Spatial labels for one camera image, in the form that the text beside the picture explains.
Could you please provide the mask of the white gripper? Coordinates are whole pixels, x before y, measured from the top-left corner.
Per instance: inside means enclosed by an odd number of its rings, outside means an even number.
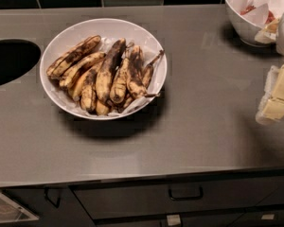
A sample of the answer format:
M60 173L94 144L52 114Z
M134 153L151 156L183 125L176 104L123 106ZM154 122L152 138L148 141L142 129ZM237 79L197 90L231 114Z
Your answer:
M284 56L284 13L281 19L274 19L261 29L255 36L261 44L273 44L276 51ZM284 117L284 64L272 66L267 74L264 85L264 96L259 102L256 121L261 125L269 125Z

